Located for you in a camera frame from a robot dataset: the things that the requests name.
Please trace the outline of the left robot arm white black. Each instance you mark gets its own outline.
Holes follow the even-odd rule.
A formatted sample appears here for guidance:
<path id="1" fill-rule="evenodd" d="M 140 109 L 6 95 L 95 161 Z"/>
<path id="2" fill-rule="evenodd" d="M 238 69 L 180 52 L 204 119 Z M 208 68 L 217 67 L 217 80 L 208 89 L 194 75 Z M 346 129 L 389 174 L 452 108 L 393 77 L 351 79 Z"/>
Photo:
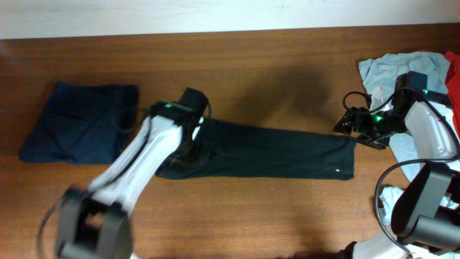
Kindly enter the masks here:
<path id="1" fill-rule="evenodd" d="M 209 106 L 193 88 L 179 101 L 152 105 L 116 161 L 87 188 L 69 188 L 57 204 L 54 258 L 135 258 L 131 215 L 137 200 L 159 169 L 194 160 L 193 141 Z"/>

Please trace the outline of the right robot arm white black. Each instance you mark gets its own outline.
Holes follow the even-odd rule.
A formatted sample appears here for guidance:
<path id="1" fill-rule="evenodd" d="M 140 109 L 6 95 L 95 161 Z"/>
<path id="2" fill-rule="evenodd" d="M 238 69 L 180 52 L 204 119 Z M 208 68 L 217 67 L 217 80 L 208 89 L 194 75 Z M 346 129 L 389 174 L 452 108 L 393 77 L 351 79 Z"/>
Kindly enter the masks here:
<path id="1" fill-rule="evenodd" d="M 333 129 L 346 135 L 355 132 L 358 143 L 376 150 L 385 149 L 397 133 L 414 139 L 417 158 L 388 168 L 376 184 L 375 200 L 394 169 L 422 165 L 396 201 L 390 226 L 381 224 L 379 234 L 350 244 L 344 258 L 439 258 L 459 253 L 459 210 L 441 206 L 445 195 L 459 202 L 459 171 L 452 167 L 459 160 L 459 139 L 434 106 L 449 106 L 447 95 L 429 91 L 427 81 L 427 75 L 414 71 L 398 76 L 386 101 L 365 94 L 367 105 L 346 108 Z"/>

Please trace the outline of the black t-shirt white logo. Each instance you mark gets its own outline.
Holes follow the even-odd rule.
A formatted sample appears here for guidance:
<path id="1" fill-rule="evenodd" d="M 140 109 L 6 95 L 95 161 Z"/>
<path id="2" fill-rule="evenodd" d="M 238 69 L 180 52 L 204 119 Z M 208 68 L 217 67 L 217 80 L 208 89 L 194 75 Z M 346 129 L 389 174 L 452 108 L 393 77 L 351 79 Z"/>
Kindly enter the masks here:
<path id="1" fill-rule="evenodd" d="M 237 177 L 340 181 L 354 177 L 357 143 L 347 136 L 207 119 L 193 144 L 191 156 L 165 162 L 157 176 L 170 180 Z"/>

